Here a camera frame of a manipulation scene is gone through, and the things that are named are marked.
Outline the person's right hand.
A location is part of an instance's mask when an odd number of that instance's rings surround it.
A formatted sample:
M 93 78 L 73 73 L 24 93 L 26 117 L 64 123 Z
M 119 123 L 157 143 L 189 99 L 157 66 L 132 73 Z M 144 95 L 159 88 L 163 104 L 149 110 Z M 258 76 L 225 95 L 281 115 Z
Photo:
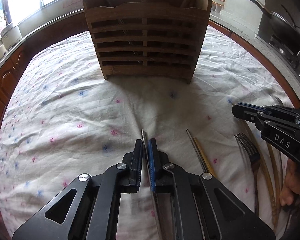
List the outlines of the person's right hand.
M 286 176 L 280 193 L 281 206 L 293 204 L 295 195 L 300 196 L 300 168 L 291 159 L 287 160 Z

